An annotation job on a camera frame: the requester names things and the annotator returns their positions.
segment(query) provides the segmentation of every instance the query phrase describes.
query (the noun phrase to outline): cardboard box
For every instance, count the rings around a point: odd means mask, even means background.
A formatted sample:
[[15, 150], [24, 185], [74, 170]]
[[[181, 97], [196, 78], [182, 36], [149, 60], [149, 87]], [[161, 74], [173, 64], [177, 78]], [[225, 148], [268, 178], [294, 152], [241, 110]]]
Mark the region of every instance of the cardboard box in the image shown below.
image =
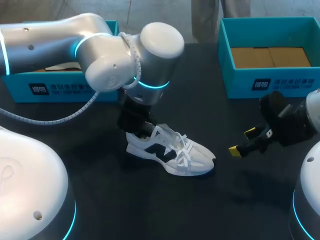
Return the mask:
[[[118, 35], [118, 22], [106, 23], [113, 34]], [[2, 80], [16, 103], [85, 103], [94, 95], [95, 91], [88, 85], [82, 71], [63, 69], [62, 66], [53, 69], [13, 74], [2, 77]], [[101, 93], [96, 99], [97, 102], [117, 100], [118, 91]]]
[[237, 69], [311, 67], [302, 47], [235, 47], [231, 53]]
[[306, 97], [320, 88], [319, 43], [314, 17], [224, 18], [217, 51], [228, 98]]

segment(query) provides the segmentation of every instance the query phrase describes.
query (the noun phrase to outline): shoe sole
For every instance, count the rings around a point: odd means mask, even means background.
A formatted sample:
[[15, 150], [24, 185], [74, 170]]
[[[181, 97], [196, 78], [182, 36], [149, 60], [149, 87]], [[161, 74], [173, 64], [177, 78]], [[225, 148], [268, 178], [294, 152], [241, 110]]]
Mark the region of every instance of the shoe sole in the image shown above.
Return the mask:
[[181, 176], [181, 177], [192, 177], [192, 176], [200, 176], [200, 175], [204, 175], [208, 172], [210, 172], [212, 169], [208, 170], [208, 171], [204, 171], [204, 172], [197, 172], [197, 173], [190, 173], [190, 172], [181, 172], [178, 171], [170, 166], [168, 166], [166, 163], [164, 163], [163, 161], [161, 161], [159, 158], [157, 158], [157, 156], [150, 154], [144, 150], [141, 150], [139, 148], [136, 148], [135, 146], [131, 145], [130, 143], [128, 143], [128, 146], [126, 147], [126, 152], [136, 156], [138, 158], [141, 159], [148, 159], [148, 160], [154, 160], [157, 161], [159, 164], [162, 165], [162, 167], [169, 173], [172, 175], [176, 175], [176, 176]]

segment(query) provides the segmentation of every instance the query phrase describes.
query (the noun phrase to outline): grey floor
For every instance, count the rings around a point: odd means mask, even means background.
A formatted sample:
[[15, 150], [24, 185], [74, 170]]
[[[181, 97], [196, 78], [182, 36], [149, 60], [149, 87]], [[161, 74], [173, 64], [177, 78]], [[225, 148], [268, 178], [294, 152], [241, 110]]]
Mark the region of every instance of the grey floor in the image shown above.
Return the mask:
[[[320, 0], [252, 0], [253, 17], [314, 16], [320, 20]], [[191, 0], [0, 0], [0, 23], [48, 21], [92, 12], [118, 20], [120, 30], [138, 33], [150, 22], [177, 28], [193, 42]]]

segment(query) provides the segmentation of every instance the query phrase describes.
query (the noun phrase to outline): cable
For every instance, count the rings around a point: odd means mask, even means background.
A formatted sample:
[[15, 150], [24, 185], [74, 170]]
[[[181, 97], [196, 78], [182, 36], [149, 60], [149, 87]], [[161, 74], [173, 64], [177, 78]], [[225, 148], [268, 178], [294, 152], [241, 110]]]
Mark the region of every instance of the cable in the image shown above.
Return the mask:
[[13, 118], [15, 120], [18, 120], [18, 121], [25, 122], [27, 124], [33, 124], [33, 125], [56, 125], [56, 124], [62, 124], [62, 123], [65, 123], [65, 122], [67, 122], [67, 121], [79, 116], [85, 110], [87, 110], [90, 107], [90, 105], [96, 100], [98, 95], [99, 95], [99, 92], [96, 91], [95, 94], [91, 97], [91, 99], [82, 108], [80, 108], [78, 111], [76, 111], [75, 113], [73, 113], [73, 114], [71, 114], [69, 116], [66, 116], [66, 117], [63, 117], [63, 118], [60, 118], [60, 119], [57, 119], [57, 120], [52, 120], [52, 121], [33, 120], [33, 119], [30, 119], [30, 118], [26, 118], [26, 117], [23, 117], [23, 116], [16, 115], [16, 114], [14, 114], [12, 112], [4, 110], [3, 108], [0, 108], [0, 114], [6, 115], [6, 116], [8, 116], [10, 118]]
[[[132, 37], [131, 35], [127, 35], [124, 32], [120, 32], [119, 36], [121, 36], [123, 39], [125, 39], [125, 41], [127, 42], [127, 44], [130, 47], [130, 53], [131, 53], [131, 57], [133, 56], [134, 58], [134, 62], [135, 62], [135, 71], [136, 71], [136, 77], [135, 80], [128, 84], [128, 85], [124, 85], [122, 86], [124, 89], [131, 89], [134, 88], [140, 81], [141, 78], [141, 63], [140, 63], [140, 58], [138, 55], [138, 52], [136, 51], [136, 48], [134, 46], [134, 44], [132, 43]], [[82, 107], [80, 108], [78, 111], [76, 111], [75, 113], [57, 119], [57, 120], [51, 120], [51, 121], [40, 121], [40, 120], [34, 120], [34, 119], [30, 119], [30, 118], [26, 118], [23, 116], [19, 116], [16, 115], [12, 112], [9, 112], [7, 110], [4, 110], [3, 108], [0, 108], [0, 114], [3, 114], [5, 116], [8, 116], [10, 118], [13, 118], [15, 120], [21, 121], [21, 122], [25, 122], [27, 124], [33, 124], [33, 125], [56, 125], [56, 124], [62, 124], [65, 123], [67, 121], [70, 121], [71, 119], [74, 119], [75, 117], [79, 116], [80, 114], [82, 114], [85, 110], [87, 110], [91, 104], [96, 100], [96, 98], [98, 97], [99, 92], [96, 91], [95, 94], [91, 97], [91, 99]]]

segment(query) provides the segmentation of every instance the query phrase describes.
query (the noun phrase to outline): robotic arm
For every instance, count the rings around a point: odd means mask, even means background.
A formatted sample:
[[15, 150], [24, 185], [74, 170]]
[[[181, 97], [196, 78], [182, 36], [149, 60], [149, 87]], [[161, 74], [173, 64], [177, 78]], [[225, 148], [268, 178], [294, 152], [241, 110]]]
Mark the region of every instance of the robotic arm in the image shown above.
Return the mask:
[[[174, 27], [160, 22], [148, 24], [137, 35], [112, 36], [104, 19], [92, 13], [51, 22], [0, 24], [0, 76], [79, 62], [97, 93], [77, 113], [87, 109], [98, 92], [123, 87], [127, 98], [118, 125], [135, 132], [149, 120], [150, 108], [161, 98], [184, 45]], [[57, 124], [72, 115], [49, 122], [15, 118]]]
[[319, 89], [309, 93], [296, 108], [278, 91], [262, 97], [259, 103], [266, 123], [246, 131], [247, 142], [229, 148], [234, 157], [245, 157], [256, 150], [264, 153], [273, 142], [283, 147], [293, 145], [320, 133]]

